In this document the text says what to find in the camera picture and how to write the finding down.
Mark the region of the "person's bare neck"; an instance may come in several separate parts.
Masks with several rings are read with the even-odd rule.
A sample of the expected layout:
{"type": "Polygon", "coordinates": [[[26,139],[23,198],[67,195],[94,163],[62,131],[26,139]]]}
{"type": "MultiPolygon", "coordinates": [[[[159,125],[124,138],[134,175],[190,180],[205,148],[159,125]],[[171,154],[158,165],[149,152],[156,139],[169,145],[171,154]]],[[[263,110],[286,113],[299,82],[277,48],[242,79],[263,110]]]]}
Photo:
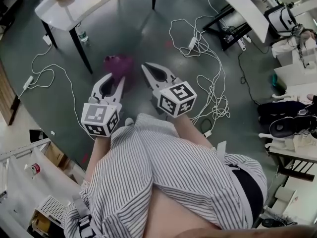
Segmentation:
{"type": "Polygon", "coordinates": [[[220,228],[154,187],[143,238],[174,238],[192,229],[219,230],[220,228]]]}

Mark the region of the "cardboard box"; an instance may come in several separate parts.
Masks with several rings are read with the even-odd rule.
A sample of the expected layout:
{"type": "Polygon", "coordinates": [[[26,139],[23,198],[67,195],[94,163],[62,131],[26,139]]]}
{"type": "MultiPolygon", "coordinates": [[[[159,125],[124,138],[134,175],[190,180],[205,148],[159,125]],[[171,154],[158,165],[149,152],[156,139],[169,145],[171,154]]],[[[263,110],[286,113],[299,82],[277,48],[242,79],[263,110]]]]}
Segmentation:
{"type": "Polygon", "coordinates": [[[68,157],[52,142],[47,147],[45,156],[61,170],[65,170],[69,163],[68,157]]]}

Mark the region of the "white perforated basket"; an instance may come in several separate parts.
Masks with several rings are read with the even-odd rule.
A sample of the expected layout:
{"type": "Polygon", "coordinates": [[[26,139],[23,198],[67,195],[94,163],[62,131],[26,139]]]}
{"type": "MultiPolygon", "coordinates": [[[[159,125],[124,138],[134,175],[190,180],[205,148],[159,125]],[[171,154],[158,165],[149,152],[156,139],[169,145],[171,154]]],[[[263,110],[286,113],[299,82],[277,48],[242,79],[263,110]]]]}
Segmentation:
{"type": "Polygon", "coordinates": [[[62,220],[65,209],[64,204],[49,195],[34,210],[29,225],[41,236],[48,237],[53,229],[63,229],[62,220]]]}

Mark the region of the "clear water bottle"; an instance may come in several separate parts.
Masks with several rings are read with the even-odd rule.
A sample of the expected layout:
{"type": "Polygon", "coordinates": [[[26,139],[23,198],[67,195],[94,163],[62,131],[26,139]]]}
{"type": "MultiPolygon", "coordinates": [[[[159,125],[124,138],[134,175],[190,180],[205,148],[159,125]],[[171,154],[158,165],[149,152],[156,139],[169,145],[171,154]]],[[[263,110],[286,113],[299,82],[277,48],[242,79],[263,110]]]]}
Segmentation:
{"type": "Polygon", "coordinates": [[[77,34],[78,34],[78,37],[79,37],[79,39],[81,40],[81,42],[87,42],[88,41],[88,35],[87,35],[87,33],[86,33],[86,31],[85,30],[83,30],[82,28],[78,28],[77,29],[77,34]]]}

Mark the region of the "person's black backpack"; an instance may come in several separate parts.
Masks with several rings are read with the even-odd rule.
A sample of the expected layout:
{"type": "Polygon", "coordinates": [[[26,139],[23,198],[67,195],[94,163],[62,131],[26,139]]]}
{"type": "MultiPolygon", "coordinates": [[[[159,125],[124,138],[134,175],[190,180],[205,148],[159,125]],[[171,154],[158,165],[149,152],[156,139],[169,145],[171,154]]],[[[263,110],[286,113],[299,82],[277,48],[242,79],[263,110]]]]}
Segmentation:
{"type": "Polygon", "coordinates": [[[259,217],[264,205],[263,191],[248,171],[238,166],[232,166],[230,169],[233,173],[232,181],[240,196],[245,212],[247,227],[251,228],[259,217]]]}

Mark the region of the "person's left forearm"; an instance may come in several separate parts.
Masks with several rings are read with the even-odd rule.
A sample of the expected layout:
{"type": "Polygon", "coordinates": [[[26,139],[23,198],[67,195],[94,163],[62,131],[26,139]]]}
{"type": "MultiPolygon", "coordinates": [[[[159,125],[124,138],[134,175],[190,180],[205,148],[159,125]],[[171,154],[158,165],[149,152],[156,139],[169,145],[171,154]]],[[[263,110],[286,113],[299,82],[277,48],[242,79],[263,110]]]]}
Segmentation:
{"type": "Polygon", "coordinates": [[[110,137],[96,137],[93,146],[92,154],[86,169],[85,180],[89,181],[93,171],[99,162],[110,150],[111,138],[110,137]]]}

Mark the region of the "purple cloth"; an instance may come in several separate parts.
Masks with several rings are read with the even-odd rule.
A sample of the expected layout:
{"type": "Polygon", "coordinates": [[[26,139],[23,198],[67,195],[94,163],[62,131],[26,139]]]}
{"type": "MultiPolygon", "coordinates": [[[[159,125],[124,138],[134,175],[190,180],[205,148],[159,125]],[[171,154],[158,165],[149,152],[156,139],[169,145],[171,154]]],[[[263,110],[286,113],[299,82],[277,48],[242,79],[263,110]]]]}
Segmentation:
{"type": "Polygon", "coordinates": [[[131,57],[125,55],[107,56],[104,59],[106,72],[111,73],[116,85],[121,79],[131,81],[133,78],[134,63],[131,57]]]}

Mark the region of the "brown wooden cabinet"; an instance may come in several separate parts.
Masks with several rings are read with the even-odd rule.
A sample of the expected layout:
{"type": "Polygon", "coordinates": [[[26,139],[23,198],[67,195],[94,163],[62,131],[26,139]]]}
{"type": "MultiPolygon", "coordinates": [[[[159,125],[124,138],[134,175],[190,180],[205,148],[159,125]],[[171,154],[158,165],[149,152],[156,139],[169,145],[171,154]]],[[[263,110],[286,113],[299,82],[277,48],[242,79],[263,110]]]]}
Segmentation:
{"type": "Polygon", "coordinates": [[[0,60],[0,113],[7,126],[13,124],[20,100],[15,94],[6,76],[6,72],[0,60]]]}

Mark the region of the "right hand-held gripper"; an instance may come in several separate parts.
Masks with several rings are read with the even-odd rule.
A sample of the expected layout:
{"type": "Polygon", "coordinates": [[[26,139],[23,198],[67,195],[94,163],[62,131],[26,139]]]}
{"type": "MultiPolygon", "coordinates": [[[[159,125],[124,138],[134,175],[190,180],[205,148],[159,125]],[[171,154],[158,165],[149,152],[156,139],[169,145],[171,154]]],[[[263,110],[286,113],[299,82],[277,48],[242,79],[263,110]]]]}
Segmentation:
{"type": "Polygon", "coordinates": [[[152,89],[151,103],[159,114],[177,118],[192,110],[197,94],[166,67],[146,62],[141,65],[147,85],[152,89]]]}

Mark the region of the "black desk frame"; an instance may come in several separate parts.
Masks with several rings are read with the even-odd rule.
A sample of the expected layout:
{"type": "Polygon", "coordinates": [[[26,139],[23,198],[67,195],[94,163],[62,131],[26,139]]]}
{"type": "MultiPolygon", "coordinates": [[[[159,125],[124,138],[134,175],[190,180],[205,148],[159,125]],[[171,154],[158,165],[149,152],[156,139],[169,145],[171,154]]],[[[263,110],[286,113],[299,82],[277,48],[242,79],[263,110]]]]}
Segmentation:
{"type": "Polygon", "coordinates": [[[244,51],[243,37],[251,31],[251,27],[247,23],[238,23],[238,26],[225,26],[225,22],[223,21],[224,18],[230,16],[234,12],[236,12],[235,9],[232,6],[227,5],[210,23],[203,27],[205,32],[218,37],[223,51],[226,51],[235,43],[242,43],[240,48],[244,51]]]}

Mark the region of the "red and white can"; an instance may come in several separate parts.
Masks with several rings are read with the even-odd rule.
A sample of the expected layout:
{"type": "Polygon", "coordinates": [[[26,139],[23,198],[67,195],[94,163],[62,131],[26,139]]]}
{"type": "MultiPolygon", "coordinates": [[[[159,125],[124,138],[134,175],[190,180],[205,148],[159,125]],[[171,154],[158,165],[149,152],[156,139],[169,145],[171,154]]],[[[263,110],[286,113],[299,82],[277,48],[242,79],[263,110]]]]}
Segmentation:
{"type": "Polygon", "coordinates": [[[29,168],[30,168],[32,177],[36,176],[41,171],[41,168],[39,164],[37,163],[32,164],[29,168]]]}

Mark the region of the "person's striped shirt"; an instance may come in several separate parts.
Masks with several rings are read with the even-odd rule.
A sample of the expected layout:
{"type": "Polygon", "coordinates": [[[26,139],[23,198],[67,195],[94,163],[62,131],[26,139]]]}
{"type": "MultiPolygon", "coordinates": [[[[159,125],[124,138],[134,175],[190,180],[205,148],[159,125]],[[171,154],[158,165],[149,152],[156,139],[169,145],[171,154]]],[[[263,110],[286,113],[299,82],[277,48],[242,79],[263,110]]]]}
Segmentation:
{"type": "Polygon", "coordinates": [[[111,137],[110,150],[68,205],[65,238],[143,238],[152,189],[223,230],[249,229],[230,167],[248,171],[267,197],[258,161],[179,137],[174,124],[139,114],[111,137]]]}

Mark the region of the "white hard-shell backpack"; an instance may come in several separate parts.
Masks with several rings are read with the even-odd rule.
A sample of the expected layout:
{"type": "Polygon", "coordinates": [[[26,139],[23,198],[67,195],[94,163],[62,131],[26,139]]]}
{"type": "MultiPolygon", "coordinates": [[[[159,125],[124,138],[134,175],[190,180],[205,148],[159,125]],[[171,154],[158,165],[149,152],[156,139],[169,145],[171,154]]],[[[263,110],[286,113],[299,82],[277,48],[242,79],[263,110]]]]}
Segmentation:
{"type": "Polygon", "coordinates": [[[272,8],[268,20],[276,32],[289,32],[297,25],[293,13],[286,6],[272,8]]]}

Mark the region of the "white desk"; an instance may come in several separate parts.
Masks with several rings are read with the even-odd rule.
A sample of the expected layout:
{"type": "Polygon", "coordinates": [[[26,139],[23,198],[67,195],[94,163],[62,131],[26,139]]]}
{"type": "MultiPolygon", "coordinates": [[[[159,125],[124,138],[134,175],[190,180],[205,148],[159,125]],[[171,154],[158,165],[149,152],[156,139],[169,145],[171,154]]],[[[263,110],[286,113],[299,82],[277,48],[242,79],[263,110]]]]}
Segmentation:
{"type": "Polygon", "coordinates": [[[265,43],[269,22],[251,0],[225,0],[241,16],[255,32],[262,43],[265,43]]]}

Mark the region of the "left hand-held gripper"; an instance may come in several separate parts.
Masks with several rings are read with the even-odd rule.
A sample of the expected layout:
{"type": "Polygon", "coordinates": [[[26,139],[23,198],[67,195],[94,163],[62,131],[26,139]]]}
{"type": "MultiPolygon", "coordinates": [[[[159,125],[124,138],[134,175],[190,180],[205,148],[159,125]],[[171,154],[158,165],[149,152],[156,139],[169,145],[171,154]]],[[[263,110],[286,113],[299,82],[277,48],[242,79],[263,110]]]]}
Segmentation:
{"type": "Polygon", "coordinates": [[[115,93],[110,96],[114,85],[112,73],[102,77],[95,83],[92,96],[84,104],[81,124],[89,135],[110,137],[119,123],[120,103],[125,83],[121,78],[115,93]]]}

